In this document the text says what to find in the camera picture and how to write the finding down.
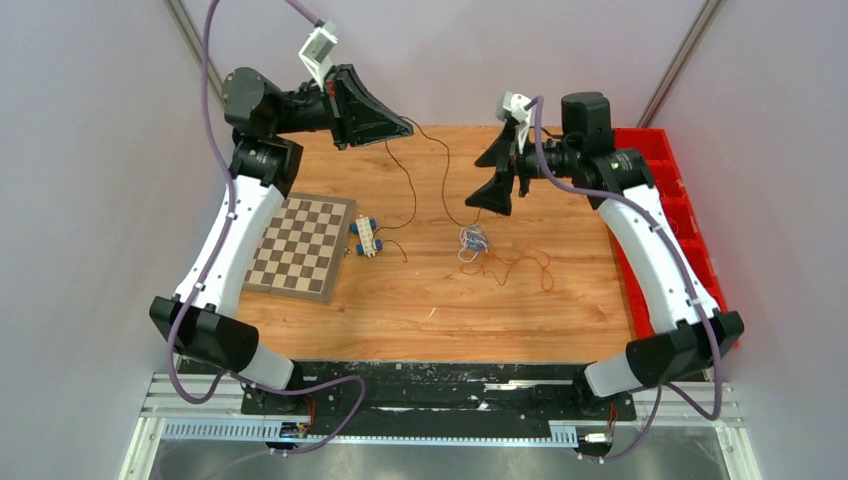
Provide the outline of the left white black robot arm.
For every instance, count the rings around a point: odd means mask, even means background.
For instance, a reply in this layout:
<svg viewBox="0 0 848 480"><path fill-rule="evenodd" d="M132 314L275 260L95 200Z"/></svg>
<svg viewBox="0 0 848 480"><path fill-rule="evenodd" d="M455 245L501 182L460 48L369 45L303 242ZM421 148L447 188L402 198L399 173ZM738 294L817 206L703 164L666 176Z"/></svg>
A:
<svg viewBox="0 0 848 480"><path fill-rule="evenodd" d="M305 386L293 378L295 362L234 317L253 252L298 174L303 147L286 136L328 131L344 150L408 137L414 128L366 89L351 64L289 91L240 67L224 81L223 94L234 143L223 168L224 197L191 271L173 294L152 300L149 316L170 354L264 388L272 406L293 414L306 399Z"/></svg>

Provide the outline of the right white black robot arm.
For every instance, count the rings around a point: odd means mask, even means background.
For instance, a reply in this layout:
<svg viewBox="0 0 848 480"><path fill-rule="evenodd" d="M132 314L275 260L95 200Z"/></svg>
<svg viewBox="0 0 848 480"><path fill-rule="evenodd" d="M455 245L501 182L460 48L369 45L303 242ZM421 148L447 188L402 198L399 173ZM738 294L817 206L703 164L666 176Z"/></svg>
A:
<svg viewBox="0 0 848 480"><path fill-rule="evenodd" d="M475 162L493 168L493 177L465 203L509 216L512 196L527 195L531 181L545 179L585 196L622 248L654 333L585 368L570 392L571 403L592 418L619 393L717 369L744 323L737 312L721 309L685 257L647 160L635 148L616 147L609 100L593 91L564 96L563 134L530 140L542 106L540 97L503 94L496 116L504 127Z"/></svg>

